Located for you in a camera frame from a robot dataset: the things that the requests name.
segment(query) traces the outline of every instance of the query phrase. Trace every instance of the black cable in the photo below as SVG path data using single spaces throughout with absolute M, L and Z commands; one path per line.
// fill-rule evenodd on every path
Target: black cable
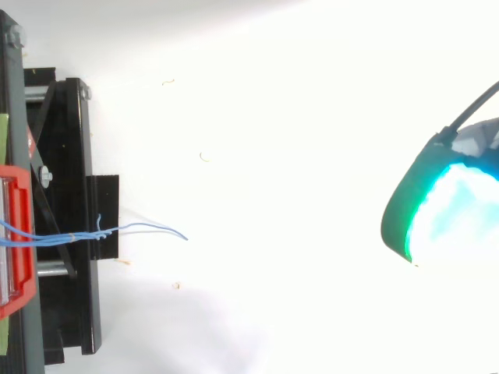
M 459 115 L 459 117 L 457 117 L 451 123 L 450 126 L 448 126 L 449 130 L 451 130 L 452 132 L 457 132 L 458 129 L 461 127 L 461 125 L 465 123 L 473 113 L 475 113 L 482 105 L 485 104 L 487 100 L 489 100 L 498 91 L 499 91 L 499 82 L 495 83 L 491 88 L 482 93 L 482 96 L 473 101 L 473 104 L 467 107 L 466 110 L 463 111 L 461 115 Z

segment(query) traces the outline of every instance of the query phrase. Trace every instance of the bright light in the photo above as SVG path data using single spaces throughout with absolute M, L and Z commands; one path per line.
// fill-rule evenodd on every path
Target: bright light
M 405 253 L 416 265 L 499 262 L 499 182 L 464 164 L 449 166 L 417 210 Z

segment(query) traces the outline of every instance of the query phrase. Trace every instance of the transparent plastic part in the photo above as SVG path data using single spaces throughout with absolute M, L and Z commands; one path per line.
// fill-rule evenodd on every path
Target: transparent plastic part
M 8 178 L 0 178 L 0 219 L 9 222 L 9 183 Z M 0 238 L 10 238 L 9 231 L 0 225 Z M 13 281 L 12 250 L 0 246 L 0 306 L 9 303 L 16 295 Z

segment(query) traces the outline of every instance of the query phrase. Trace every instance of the red plastic clip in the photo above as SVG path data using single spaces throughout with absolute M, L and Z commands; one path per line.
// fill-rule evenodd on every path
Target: red plastic clip
M 0 196 L 0 199 L 3 199 L 4 202 L 4 215 L 8 217 L 7 222 L 13 227 L 31 234 L 33 225 L 30 172 L 15 166 L 0 165 L 0 183 L 3 187 L 3 196 Z M 9 230 L 7 233 L 9 233 L 7 238 L 10 240 L 27 242 L 27 245 L 30 245 L 31 239 L 14 234 Z M 8 272 L 10 272 L 8 274 L 9 299 L 4 305 L 0 302 L 0 319 L 4 319 L 24 307 L 37 291 L 34 248 L 32 246 L 7 248 L 6 251 L 8 251 L 6 253 L 9 257 Z

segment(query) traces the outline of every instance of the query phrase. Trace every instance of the metal rod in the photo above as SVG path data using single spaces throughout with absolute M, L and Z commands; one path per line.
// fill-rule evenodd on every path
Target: metal rod
M 24 87 L 24 96 L 26 96 L 27 103 L 38 103 L 45 99 L 48 86 L 32 86 Z
M 39 277 L 58 277 L 62 275 L 68 275 L 68 270 L 63 261 L 38 261 Z

